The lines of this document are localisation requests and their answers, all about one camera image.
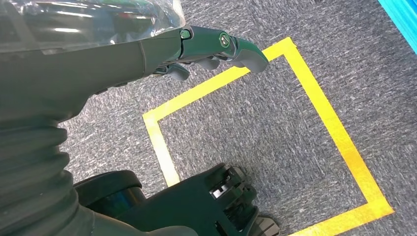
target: cyan edge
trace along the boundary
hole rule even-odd
[[[378,0],[417,54],[417,3],[415,0]]]

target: caster wheel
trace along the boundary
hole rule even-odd
[[[117,218],[146,200],[132,171],[112,171],[74,184],[79,203],[95,212]]]

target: floor marking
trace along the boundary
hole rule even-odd
[[[351,171],[356,183],[368,203],[350,211],[332,217],[298,231],[292,236],[332,236],[360,225],[377,220],[381,217],[394,213],[388,201],[379,189],[372,174],[368,170],[360,153],[343,127],[342,122],[320,88],[296,45],[291,38],[287,37],[278,43],[263,50],[269,61],[284,56],[294,71],[311,103],[322,119],[340,154]],[[232,67],[213,78],[193,87],[192,89],[169,100],[161,106],[143,114],[149,137],[155,149],[156,156],[164,174],[168,186],[179,182],[178,173],[175,170],[172,158],[169,154],[164,137],[158,122],[169,114],[184,106],[204,97],[226,84],[246,75],[250,71],[246,68]]]

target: transparent plastic cover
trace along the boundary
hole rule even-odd
[[[0,2],[0,53],[94,48],[138,41],[185,25],[179,0]]]

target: bolt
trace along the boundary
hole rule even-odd
[[[181,32],[179,34],[181,35],[182,39],[188,39],[188,38],[191,37],[190,31],[188,31],[187,29],[181,30]]]
[[[227,48],[230,45],[230,37],[225,32],[222,32],[219,37],[222,47]]]

